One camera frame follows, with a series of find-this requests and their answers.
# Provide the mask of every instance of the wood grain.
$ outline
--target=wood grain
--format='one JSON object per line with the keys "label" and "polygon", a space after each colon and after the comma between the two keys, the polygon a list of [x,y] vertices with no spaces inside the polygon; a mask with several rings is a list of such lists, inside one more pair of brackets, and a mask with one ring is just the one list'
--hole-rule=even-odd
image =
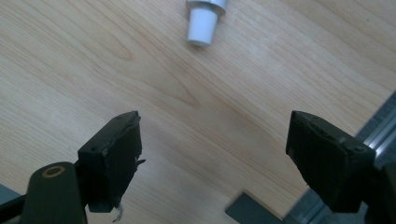
{"label": "wood grain", "polygon": [[[138,110],[141,166],[123,223],[234,223],[242,189],[284,216],[306,189],[291,110],[356,133],[396,87],[392,0],[230,1],[214,43],[186,43],[181,0],[0,2],[0,181],[75,161]],[[108,223],[115,214],[89,214]]]}

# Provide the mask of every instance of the white cylindrical object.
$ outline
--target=white cylindrical object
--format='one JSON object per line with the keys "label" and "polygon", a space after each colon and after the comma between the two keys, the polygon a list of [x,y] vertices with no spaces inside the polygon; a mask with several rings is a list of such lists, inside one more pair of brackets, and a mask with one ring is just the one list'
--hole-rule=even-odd
{"label": "white cylindrical object", "polygon": [[190,28],[187,40],[198,46],[209,46],[212,44],[218,15],[206,8],[196,7],[190,12]]}
{"label": "white cylindrical object", "polygon": [[188,0],[190,26],[187,40],[197,46],[212,44],[219,16],[225,13],[227,0]]}

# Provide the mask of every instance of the wooden surface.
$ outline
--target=wooden surface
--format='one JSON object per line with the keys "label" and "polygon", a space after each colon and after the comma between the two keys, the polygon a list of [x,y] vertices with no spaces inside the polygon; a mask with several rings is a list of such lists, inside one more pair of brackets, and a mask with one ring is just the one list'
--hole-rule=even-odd
{"label": "wooden surface", "polygon": [[[396,87],[393,0],[231,0],[211,47],[183,0],[0,1],[0,181],[75,161],[138,110],[141,166],[123,223],[235,223],[242,189],[283,216],[306,189],[285,155],[290,112],[356,133]],[[115,214],[89,215],[109,223]]]}

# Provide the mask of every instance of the brass screw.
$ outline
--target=brass screw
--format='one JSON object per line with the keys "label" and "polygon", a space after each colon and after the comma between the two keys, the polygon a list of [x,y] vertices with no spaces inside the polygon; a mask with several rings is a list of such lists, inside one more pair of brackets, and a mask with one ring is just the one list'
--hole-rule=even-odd
{"label": "brass screw", "polygon": [[42,175],[45,178],[52,178],[52,177],[55,177],[57,175],[60,175],[63,172],[64,172],[64,167],[62,167],[62,166],[51,166],[50,168],[45,170]]}

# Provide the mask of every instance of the white plastic part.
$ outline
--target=white plastic part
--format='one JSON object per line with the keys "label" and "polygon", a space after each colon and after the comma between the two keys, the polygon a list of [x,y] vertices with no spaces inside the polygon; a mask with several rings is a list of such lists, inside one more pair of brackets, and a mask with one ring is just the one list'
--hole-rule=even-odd
{"label": "white plastic part", "polygon": [[211,45],[219,16],[225,13],[226,6],[227,0],[188,0],[189,43],[202,47]]}

